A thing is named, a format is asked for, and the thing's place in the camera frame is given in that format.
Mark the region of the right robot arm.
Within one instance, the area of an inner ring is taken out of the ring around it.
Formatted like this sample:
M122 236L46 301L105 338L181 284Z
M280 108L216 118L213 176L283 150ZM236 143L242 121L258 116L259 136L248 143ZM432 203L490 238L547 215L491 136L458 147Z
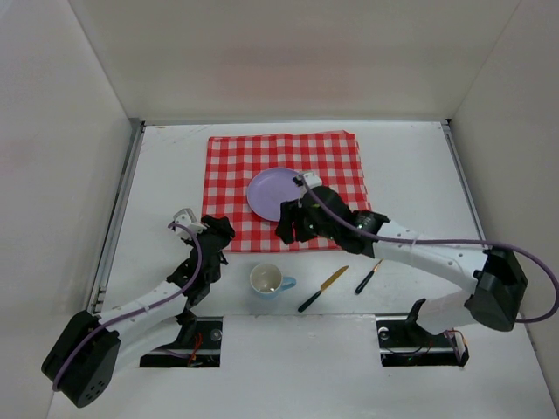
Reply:
M283 202L275 233L285 244L330 239L348 253L405 264L456 285L458 292L417 300L408 314L410 326L432 335L472 323L512 331L528 286L511 250L489 244L433 244L383 214L351 210L325 186Z

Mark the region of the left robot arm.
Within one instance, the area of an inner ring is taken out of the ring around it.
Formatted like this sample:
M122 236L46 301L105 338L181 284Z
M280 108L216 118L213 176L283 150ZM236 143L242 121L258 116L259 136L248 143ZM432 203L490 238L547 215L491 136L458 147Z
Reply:
M155 289L115 308L74 314L46 355L41 371L77 408L95 401L113 374L130 361L175 341L186 341L197 322L192 312L221 277L224 249L235 237L228 217L169 226L190 254Z

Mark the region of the white mug blue handle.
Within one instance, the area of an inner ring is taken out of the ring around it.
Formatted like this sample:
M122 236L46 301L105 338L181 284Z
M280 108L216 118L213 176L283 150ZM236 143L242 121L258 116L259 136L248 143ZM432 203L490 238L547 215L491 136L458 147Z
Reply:
M274 264L258 264L249 276L251 288L262 299L274 299L297 285L295 278L286 277Z

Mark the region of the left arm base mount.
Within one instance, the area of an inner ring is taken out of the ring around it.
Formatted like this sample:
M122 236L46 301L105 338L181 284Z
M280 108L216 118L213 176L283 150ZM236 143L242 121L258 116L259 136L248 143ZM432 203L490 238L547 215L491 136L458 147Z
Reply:
M218 368L221 361L223 317L200 317L187 311L177 317L176 339L140 358L140 368Z

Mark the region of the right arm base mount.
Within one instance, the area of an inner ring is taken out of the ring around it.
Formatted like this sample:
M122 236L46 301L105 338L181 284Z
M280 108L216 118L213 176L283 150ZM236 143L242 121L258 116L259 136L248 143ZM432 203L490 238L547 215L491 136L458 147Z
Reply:
M430 334L418 325L424 303L425 299L417 300L408 313L376 316L383 367L464 367L469 361L469 348L461 331Z

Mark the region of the red white checkered cloth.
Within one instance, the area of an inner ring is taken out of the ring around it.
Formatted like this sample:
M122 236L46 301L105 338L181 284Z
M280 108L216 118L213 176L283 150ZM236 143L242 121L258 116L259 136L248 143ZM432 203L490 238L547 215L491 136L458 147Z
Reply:
M313 134L213 136L206 150L204 215L229 218L236 232L227 247L236 253L333 251L335 242L315 238L285 245L276 223L255 214L247 200L251 180L270 168L313 171L353 210L369 210L360 150L354 134L331 131Z

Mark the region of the gold knife dark handle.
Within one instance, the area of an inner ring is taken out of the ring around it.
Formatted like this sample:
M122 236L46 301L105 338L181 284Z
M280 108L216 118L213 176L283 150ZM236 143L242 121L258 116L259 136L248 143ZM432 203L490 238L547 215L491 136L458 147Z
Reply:
M348 265L343 266L325 280L319 290L298 307L298 312L305 312L348 268Z

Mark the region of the lilac plastic plate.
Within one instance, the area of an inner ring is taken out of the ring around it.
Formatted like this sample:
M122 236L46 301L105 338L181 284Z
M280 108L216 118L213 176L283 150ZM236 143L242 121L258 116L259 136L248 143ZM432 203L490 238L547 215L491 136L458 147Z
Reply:
M294 182L299 173L290 168L269 168L250 181L246 198L252 212L269 222L280 220L280 206L300 198L300 187Z

